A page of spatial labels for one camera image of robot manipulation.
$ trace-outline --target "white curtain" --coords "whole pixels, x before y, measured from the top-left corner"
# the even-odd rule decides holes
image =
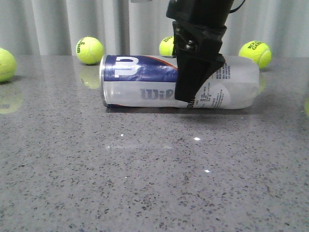
[[[168,0],[0,0],[0,47],[13,54],[75,55],[84,36],[98,38],[107,54],[158,54],[172,35]],[[242,0],[235,0],[233,8]],[[230,14],[221,53],[237,55],[251,40],[274,56],[308,57],[309,0],[247,0]]]

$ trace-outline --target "granite countertop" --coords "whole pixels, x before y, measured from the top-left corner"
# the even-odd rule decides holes
[[[309,58],[273,59],[242,110],[107,109],[98,66],[16,61],[0,231],[309,231]]]

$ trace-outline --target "tennis ball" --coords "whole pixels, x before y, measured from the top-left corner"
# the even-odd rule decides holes
[[[93,37],[84,37],[76,45],[76,55],[85,64],[96,64],[101,61],[104,46]]]
[[[14,56],[7,50],[0,48],[0,82],[5,82],[14,76],[17,63]]]
[[[164,57],[173,57],[174,36],[165,37],[159,45],[159,53]]]
[[[239,51],[239,56],[252,59],[260,69],[265,68],[271,61],[270,48],[261,41],[250,41],[244,44]]]

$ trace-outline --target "screw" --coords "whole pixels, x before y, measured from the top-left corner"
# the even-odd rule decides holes
[[[194,48],[194,41],[189,40],[188,43],[186,44],[185,48],[188,50],[192,50]]]

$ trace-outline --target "tennis ball can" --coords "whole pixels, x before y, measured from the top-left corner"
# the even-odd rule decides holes
[[[225,56],[190,102],[175,99],[177,60],[161,56],[104,55],[100,91],[107,107],[177,107],[241,109],[259,92],[259,67],[251,59]]]

